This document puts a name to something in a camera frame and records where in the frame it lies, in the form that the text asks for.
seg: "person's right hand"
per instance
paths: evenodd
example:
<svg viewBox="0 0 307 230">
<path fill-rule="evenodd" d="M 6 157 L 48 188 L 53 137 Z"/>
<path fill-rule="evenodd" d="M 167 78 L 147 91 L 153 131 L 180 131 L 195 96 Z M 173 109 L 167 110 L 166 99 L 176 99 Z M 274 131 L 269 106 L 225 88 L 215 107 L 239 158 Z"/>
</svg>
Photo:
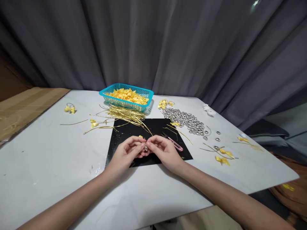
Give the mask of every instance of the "person's right hand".
<svg viewBox="0 0 307 230">
<path fill-rule="evenodd" d="M 149 150 L 154 152 L 162 164 L 171 172 L 178 174 L 184 165 L 184 160 L 179 156 L 173 143 L 161 136 L 150 137 L 146 142 Z"/>
</svg>

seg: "bundle of gold wire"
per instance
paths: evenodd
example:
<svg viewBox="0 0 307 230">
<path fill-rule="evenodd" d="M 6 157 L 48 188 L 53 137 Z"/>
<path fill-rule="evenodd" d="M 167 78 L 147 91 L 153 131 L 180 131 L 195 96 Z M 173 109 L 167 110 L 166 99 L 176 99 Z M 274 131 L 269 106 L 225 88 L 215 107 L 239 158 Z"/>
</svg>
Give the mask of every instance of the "bundle of gold wire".
<svg viewBox="0 0 307 230">
<path fill-rule="evenodd" d="M 153 135 L 150 132 L 149 128 L 142 122 L 146 117 L 144 113 L 139 112 L 137 110 L 126 109 L 126 108 L 119 107 L 116 105 L 110 105 L 109 108 L 106 108 L 106 107 L 102 107 L 102 108 L 105 109 L 105 111 L 107 111 L 107 114 L 111 116 L 110 118 L 121 119 L 121 120 L 127 121 L 128 123 L 134 124 L 136 126 L 141 126 L 143 129 L 145 129 L 147 132 Z"/>
</svg>

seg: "hand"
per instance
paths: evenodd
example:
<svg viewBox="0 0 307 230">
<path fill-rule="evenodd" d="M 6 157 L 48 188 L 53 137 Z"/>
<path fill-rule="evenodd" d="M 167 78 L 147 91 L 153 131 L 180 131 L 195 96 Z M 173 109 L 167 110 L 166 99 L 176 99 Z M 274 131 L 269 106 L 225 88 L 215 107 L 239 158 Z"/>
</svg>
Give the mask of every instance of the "hand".
<svg viewBox="0 0 307 230">
<path fill-rule="evenodd" d="M 121 177 L 129 168 L 134 158 L 144 151 L 146 140 L 131 136 L 119 144 L 106 170 L 116 178 Z"/>
<path fill-rule="evenodd" d="M 149 150 L 154 152 L 162 164 L 171 172 L 178 174 L 184 165 L 184 160 L 179 156 L 173 143 L 161 136 L 150 137 L 146 142 Z"/>
</svg>

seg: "pile of silver beads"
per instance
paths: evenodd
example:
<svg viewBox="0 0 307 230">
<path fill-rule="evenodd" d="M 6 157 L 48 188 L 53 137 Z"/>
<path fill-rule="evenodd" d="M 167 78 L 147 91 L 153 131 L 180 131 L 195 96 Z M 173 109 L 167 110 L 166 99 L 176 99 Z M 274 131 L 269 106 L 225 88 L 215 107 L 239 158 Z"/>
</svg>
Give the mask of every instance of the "pile of silver beads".
<svg viewBox="0 0 307 230">
<path fill-rule="evenodd" d="M 205 135 L 204 123 L 198 121 L 197 118 L 190 113 L 181 112 L 179 109 L 166 108 L 162 109 L 162 114 L 164 114 L 164 118 L 171 119 L 174 123 L 179 123 L 180 127 L 187 126 L 189 133 L 201 136 Z"/>
</svg>

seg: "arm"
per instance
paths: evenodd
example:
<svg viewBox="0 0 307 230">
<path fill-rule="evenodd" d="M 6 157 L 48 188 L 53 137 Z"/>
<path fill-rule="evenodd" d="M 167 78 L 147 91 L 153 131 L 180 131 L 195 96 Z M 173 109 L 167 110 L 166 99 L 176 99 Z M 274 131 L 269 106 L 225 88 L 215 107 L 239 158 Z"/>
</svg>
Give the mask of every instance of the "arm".
<svg viewBox="0 0 307 230">
<path fill-rule="evenodd" d="M 255 199 L 183 161 L 171 141 L 160 136 L 153 136 L 148 139 L 146 145 L 158 156 L 166 168 L 199 189 L 245 228 L 294 229 Z"/>
<path fill-rule="evenodd" d="M 121 143 L 108 167 L 72 194 L 29 220 L 18 229 L 67 229 L 114 181 L 129 168 L 134 158 L 142 151 L 143 138 L 132 136 Z"/>
</svg>

